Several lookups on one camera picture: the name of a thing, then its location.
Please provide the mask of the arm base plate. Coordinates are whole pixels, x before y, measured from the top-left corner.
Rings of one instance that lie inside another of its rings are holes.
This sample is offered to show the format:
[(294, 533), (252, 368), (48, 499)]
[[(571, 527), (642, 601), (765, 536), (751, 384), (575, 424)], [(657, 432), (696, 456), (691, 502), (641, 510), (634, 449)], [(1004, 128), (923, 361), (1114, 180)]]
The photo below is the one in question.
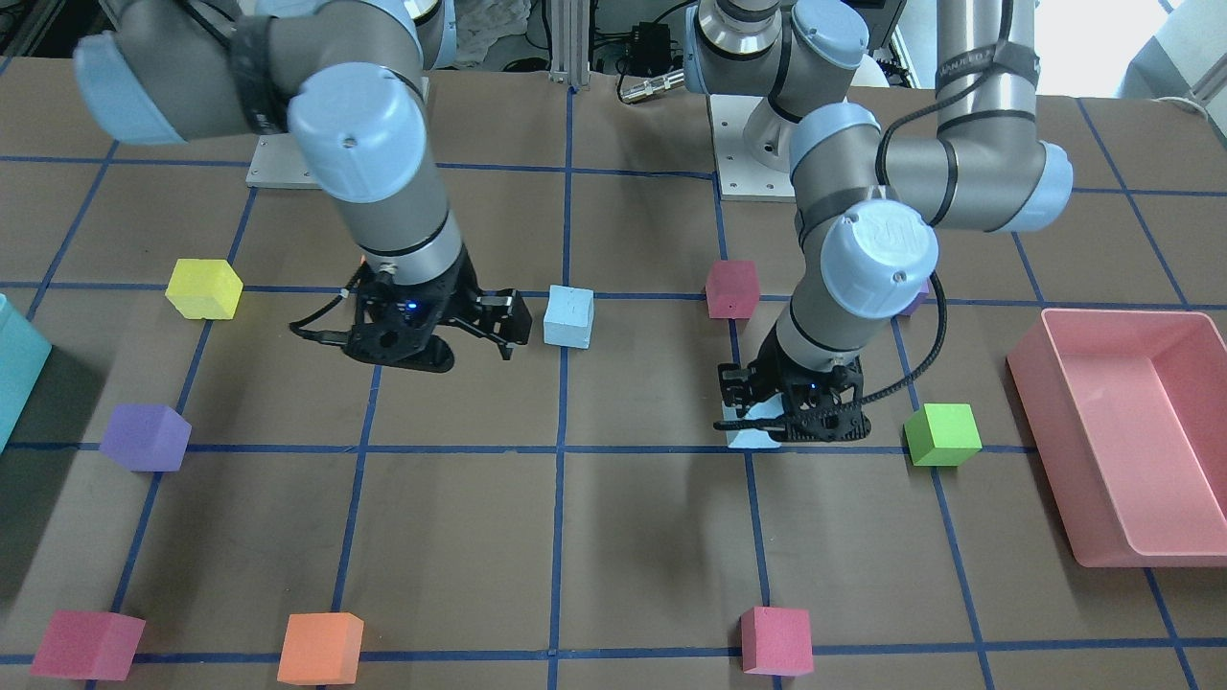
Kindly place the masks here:
[(710, 95), (708, 110), (721, 198), (793, 203), (789, 145), (795, 124), (764, 97)]
[(318, 192), (320, 188), (290, 133), (258, 136), (245, 185), (282, 192)]

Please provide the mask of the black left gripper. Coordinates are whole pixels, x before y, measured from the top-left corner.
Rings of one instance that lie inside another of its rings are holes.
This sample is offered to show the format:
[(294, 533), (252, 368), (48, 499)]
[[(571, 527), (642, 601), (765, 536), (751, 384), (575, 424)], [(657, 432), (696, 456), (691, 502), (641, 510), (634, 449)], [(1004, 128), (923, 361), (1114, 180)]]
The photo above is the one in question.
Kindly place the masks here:
[(863, 411), (863, 362), (855, 357), (827, 372), (814, 372), (783, 355), (755, 359), (748, 366), (719, 365), (724, 405), (739, 415), (755, 403), (780, 394), (783, 415), (774, 419), (715, 421), (714, 428), (766, 428), (784, 443), (845, 443), (867, 438), (872, 426)]

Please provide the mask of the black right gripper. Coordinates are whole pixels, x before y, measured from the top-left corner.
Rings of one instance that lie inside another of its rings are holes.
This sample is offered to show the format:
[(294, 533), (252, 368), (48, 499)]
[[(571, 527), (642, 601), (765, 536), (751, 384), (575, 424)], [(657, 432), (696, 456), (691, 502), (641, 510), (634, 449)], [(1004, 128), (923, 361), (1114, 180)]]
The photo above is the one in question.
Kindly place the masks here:
[(533, 314), (520, 291), (483, 293), (467, 249), (443, 274), (425, 284), (394, 284), (391, 274), (360, 266), (355, 324), (340, 345), (356, 361), (385, 367), (445, 373), (454, 367), (452, 346), (438, 327), (487, 339), (504, 361), (528, 345)]

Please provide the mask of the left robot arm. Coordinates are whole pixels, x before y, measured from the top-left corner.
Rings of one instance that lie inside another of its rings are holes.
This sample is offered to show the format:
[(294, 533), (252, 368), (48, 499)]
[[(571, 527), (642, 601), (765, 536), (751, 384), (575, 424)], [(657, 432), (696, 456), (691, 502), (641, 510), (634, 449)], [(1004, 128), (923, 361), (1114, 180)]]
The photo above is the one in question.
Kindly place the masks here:
[[(1060, 146), (1037, 133), (1033, 1), (939, 1), (933, 104), (881, 126), (847, 97), (867, 23), (842, 1), (699, 1), (686, 18), (683, 77), (703, 95), (764, 99), (791, 124), (802, 277), (757, 357), (720, 365), (731, 419), (779, 442), (867, 437), (867, 403), (926, 372), (947, 331), (937, 230), (1025, 233), (1055, 222), (1071, 195)], [(933, 349), (902, 379), (864, 388), (860, 354), (930, 287)]]

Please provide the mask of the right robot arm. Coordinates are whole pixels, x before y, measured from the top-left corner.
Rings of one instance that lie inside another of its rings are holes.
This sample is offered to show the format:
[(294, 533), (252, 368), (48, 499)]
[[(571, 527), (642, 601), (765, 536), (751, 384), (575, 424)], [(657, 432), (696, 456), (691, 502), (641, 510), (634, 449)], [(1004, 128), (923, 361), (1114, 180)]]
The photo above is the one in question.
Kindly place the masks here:
[(333, 196), (362, 264), (345, 331), (290, 323), (368, 365), (444, 373), (436, 329), (510, 359), (533, 317), (517, 289), (479, 287), (436, 166), (425, 72), (456, 52), (452, 1), (306, 1), (244, 14), (234, 1), (118, 1), (114, 27), (72, 52), (83, 103), (115, 140), (179, 145), (287, 134)]

